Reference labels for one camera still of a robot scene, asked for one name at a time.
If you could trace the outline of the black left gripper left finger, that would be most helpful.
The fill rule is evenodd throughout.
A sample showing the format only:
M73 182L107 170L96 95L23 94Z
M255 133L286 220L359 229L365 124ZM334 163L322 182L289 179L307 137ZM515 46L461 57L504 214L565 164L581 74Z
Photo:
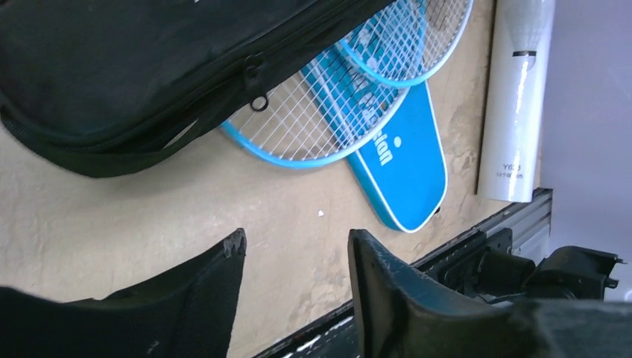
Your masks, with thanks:
M246 257L239 228L202 254L101 299L1 288L3 357L225 357Z

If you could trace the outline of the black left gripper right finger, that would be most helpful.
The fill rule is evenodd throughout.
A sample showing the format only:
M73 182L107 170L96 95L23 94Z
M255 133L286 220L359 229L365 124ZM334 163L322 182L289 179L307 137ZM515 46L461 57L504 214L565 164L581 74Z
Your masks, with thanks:
M361 357L629 357L631 305L473 300L394 256L368 230L348 236Z

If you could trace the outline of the black Crossway racket cover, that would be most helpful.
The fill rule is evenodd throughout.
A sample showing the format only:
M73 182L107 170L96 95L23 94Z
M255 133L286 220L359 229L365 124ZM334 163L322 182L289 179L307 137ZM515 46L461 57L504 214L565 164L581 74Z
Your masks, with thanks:
M249 107L386 1L1 3L1 123L79 175L148 169Z

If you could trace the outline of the blue racket cover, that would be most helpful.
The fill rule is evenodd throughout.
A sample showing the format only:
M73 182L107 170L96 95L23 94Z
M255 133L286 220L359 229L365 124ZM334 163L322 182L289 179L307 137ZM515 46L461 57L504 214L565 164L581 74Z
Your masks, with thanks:
M347 160L382 223L417 232L439 211L447 170L427 83L394 88L370 80L335 48L301 70L339 148L365 136L394 112L384 127Z

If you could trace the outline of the white shuttlecock tube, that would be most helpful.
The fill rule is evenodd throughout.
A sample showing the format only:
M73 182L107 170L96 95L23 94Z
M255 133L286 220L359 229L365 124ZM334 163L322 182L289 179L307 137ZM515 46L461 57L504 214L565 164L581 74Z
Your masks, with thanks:
M555 6L496 3L477 187L485 198L532 199Z

